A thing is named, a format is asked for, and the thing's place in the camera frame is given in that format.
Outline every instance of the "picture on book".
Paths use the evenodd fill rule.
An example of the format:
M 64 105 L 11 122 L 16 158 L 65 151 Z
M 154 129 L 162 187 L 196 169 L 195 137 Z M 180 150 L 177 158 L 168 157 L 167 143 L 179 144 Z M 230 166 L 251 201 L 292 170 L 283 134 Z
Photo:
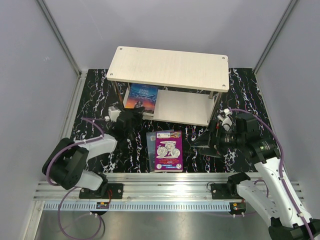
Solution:
M 153 116 L 155 113 L 157 95 L 157 86 L 132 83 L 125 108 L 136 109 L 145 107 L 144 114 Z

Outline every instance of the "book cover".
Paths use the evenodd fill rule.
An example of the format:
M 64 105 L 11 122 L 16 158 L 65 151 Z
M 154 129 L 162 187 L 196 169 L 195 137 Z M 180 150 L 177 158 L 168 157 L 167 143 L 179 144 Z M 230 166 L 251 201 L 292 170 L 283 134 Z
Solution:
M 132 83 L 125 108 L 136 109 L 145 107 L 144 114 L 153 116 L 155 113 L 157 95 L 157 86 Z
M 182 172 L 181 131 L 158 132 L 155 136 L 155 172 Z
M 167 131 L 152 131 L 146 133 L 146 146 L 148 150 L 149 158 L 149 172 L 155 171 L 155 162 L 156 162 L 156 134 L 162 132 L 173 132 L 174 130 Z

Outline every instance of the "gray wall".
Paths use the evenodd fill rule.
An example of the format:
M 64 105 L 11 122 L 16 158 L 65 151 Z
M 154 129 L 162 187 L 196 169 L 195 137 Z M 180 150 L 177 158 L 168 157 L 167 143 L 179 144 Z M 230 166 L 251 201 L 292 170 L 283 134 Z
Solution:
M 81 69 L 118 46 L 228 55 L 253 68 L 290 0 L 45 0 Z
M 320 218 L 320 1 L 300 1 L 257 74 L 292 180 Z
M 0 7 L 0 239 L 17 240 L 76 75 L 35 0 Z

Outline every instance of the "metal floor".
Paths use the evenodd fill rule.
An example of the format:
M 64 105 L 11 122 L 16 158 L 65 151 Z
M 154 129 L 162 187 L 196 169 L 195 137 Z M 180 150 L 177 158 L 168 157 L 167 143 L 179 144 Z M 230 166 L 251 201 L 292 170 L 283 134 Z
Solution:
M 67 226 L 83 211 L 63 211 L 62 225 Z M 268 228 L 258 214 L 236 217 L 212 212 L 114 212 L 102 216 L 105 233 L 100 240 L 270 240 Z M 78 239 L 92 236 L 99 226 L 93 216 L 85 216 L 65 231 Z M 67 239 L 60 231 L 56 211 L 44 211 L 36 240 Z

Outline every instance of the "wooden shelf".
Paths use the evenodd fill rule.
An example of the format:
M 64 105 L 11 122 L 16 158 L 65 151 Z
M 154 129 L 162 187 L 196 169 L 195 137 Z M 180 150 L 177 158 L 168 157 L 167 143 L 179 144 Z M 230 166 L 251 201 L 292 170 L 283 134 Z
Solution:
M 119 46 L 107 73 L 116 82 L 227 92 L 226 55 Z
M 123 105 L 128 96 L 127 89 Z M 213 107 L 214 100 L 207 94 L 158 90 L 154 116 L 145 115 L 143 119 L 207 126 Z

